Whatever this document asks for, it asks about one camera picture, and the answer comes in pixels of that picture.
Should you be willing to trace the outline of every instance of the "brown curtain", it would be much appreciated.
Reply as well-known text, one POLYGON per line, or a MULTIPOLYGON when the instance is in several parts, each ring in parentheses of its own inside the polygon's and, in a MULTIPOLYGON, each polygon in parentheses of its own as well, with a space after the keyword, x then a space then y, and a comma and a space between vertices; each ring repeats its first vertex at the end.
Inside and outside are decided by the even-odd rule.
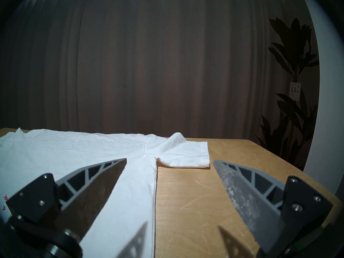
POLYGON ((289 76, 281 0, 24 0, 1 35, 4 127, 256 141, 289 76))

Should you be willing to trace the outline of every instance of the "screw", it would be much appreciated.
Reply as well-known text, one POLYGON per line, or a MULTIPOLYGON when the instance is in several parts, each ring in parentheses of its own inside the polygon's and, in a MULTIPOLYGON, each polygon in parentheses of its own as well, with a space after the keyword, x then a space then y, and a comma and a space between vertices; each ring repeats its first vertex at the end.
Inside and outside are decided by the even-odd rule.
POLYGON ((80 242, 80 237, 77 235, 77 234, 75 234, 73 231, 71 231, 71 230, 69 230, 69 229, 65 229, 64 230, 64 233, 66 234, 66 235, 68 235, 68 236, 71 236, 73 239, 75 239, 78 243, 80 242))
POLYGON ((294 203, 294 204, 291 206, 291 208, 293 208, 294 211, 296 211, 296 212, 301 212, 301 211, 303 210, 303 207, 302 207, 301 205, 297 204, 297 203, 294 203))
POLYGON ((319 196, 314 196, 313 197, 313 199, 317 202, 317 203, 319 203, 319 202, 321 202, 321 198, 319 197, 319 196))

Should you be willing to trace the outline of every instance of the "dark leaf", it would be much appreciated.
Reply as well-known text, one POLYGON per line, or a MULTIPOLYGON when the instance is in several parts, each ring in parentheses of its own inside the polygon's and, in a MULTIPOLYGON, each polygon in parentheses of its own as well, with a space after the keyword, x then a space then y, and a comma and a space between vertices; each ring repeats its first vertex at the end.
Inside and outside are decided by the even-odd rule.
POLYGON ((313 119, 312 122, 309 124, 308 129, 305 134, 305 142, 312 139, 314 136, 314 130, 316 127, 316 119, 313 119))
POLYGON ((305 119, 305 116, 303 115, 301 109, 289 96, 281 93, 276 93, 276 95, 279 96, 283 101, 285 101, 301 117, 302 120, 305 119))
POLYGON ((286 132, 286 128, 289 123, 289 116, 283 118, 282 122, 279 123, 278 127, 273 131, 271 135, 271 147, 269 149, 270 152, 279 156, 281 151, 282 145, 282 138, 286 132))
POLYGON ((286 48, 283 45, 276 42, 271 42, 271 43, 277 48, 277 50, 279 50, 279 52, 283 55, 284 59, 286 59, 286 61, 289 64, 292 63, 292 61, 290 61, 288 56, 286 55, 286 48))
POLYGON ((316 118, 317 111, 318 111, 318 105, 315 105, 313 110, 312 110, 312 114, 311 114, 313 118, 316 118))
POLYGON ((300 92, 300 107, 304 116, 308 116, 306 97, 301 89, 300 92))
POLYGON ((301 49, 301 58, 303 57, 303 54, 304 54, 304 47, 306 45, 306 41, 307 41, 307 37, 308 37, 308 29, 309 27, 307 27, 306 25, 303 25, 302 28, 301 28, 301 39, 300 39, 300 42, 299 42, 299 47, 301 49))
POLYGON ((294 126, 298 130, 302 131, 300 121, 299 121, 295 111, 284 101, 277 100, 277 105, 283 112, 285 112, 290 117, 290 120, 294 124, 294 126))
POLYGON ((273 30, 275 30, 275 32, 280 36, 283 45, 287 48, 287 45, 290 44, 289 42, 291 38, 290 29, 278 17, 276 17, 276 20, 269 19, 269 21, 271 26, 273 27, 273 30))
POLYGON ((282 110, 280 110, 280 122, 282 122, 282 120, 283 120, 283 112, 282 110))
POLYGON ((304 170, 304 166, 303 165, 294 165, 296 168, 300 169, 301 171, 304 170))
POLYGON ((304 121, 303 121, 303 125, 302 125, 302 137, 305 141, 307 141, 310 137, 312 137, 312 117, 307 117, 304 121))
POLYGON ((308 64, 310 61, 312 61, 314 58, 316 58, 316 54, 310 54, 310 55, 306 55, 305 58, 302 59, 301 64, 300 65, 306 65, 308 64))
POLYGON ((305 67, 313 67, 319 65, 319 60, 306 64, 305 67))
POLYGON ((268 130, 268 134, 271 135, 271 128, 270 128, 269 121, 263 115, 261 115, 261 118, 263 119, 264 127, 268 130))
POLYGON ((282 145, 282 154, 281 154, 281 158, 283 160, 286 160, 286 150, 288 148, 288 139, 289 137, 287 137, 284 142, 283 142, 283 145, 282 145))
POLYGON ((312 29, 310 28, 310 26, 306 26, 306 28, 307 28, 306 37, 307 37, 308 47, 309 47, 309 51, 306 53, 306 56, 308 56, 312 52, 312 46, 311 46, 312 29))
POLYGON ((298 140, 296 139, 294 141, 293 146, 291 147, 290 155, 288 157, 288 163, 294 164, 296 155, 298 154, 299 151, 300 151, 300 149, 299 149, 299 146, 298 146, 298 140))
POLYGON ((302 58, 302 53, 303 53, 303 47, 302 47, 302 37, 301 37, 301 27, 300 27, 300 22, 297 18, 293 20, 291 23, 291 34, 292 34, 292 39, 293 43, 296 44, 296 56, 294 57, 295 63, 299 64, 301 58, 302 58))
POLYGON ((269 47, 268 49, 275 56, 276 61, 282 66, 282 68, 293 76, 292 71, 286 65, 286 62, 284 61, 282 56, 275 50, 275 48, 269 47))
POLYGON ((286 24, 276 17, 276 20, 270 19, 270 24, 275 30, 275 32, 280 36, 280 39, 285 47, 286 56, 291 65, 291 68, 295 70, 294 58, 297 52, 296 43, 293 42, 291 29, 286 26, 286 24))
POLYGON ((271 134, 269 134, 268 129, 262 125, 260 125, 261 130, 263 132, 264 135, 264 139, 265 139, 265 143, 266 143, 266 147, 269 150, 269 146, 270 146, 270 138, 271 138, 271 134))
POLYGON ((282 122, 280 122, 279 124, 278 124, 278 127, 273 131, 273 136, 275 136, 275 135, 284 135, 284 130, 286 129, 286 127, 288 126, 288 124, 289 124, 289 120, 290 120, 290 118, 289 118, 289 116, 285 116, 285 118, 283 118, 282 119, 282 122))
POLYGON ((266 145, 265 145, 265 143, 264 143, 264 141, 263 141, 260 137, 258 137, 256 134, 255 134, 255 136, 256 136, 256 138, 259 140, 260 145, 261 145, 264 149, 267 149, 267 148, 266 148, 266 145))
POLYGON ((298 73, 298 76, 300 76, 301 72, 304 70, 304 66, 303 67, 300 67, 300 70, 299 70, 299 73, 298 73))
POLYGON ((309 105, 309 114, 312 115, 312 107, 311 107, 311 103, 308 101, 308 105, 309 105))

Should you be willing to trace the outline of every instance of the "hanging tag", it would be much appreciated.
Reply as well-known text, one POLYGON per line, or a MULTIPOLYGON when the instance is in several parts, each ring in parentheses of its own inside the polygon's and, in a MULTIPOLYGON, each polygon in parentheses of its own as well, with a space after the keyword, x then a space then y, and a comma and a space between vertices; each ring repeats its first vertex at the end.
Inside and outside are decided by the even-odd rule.
POLYGON ((301 83, 290 83, 290 89, 289 89, 289 97, 293 99, 294 101, 300 100, 300 92, 301 92, 301 83))

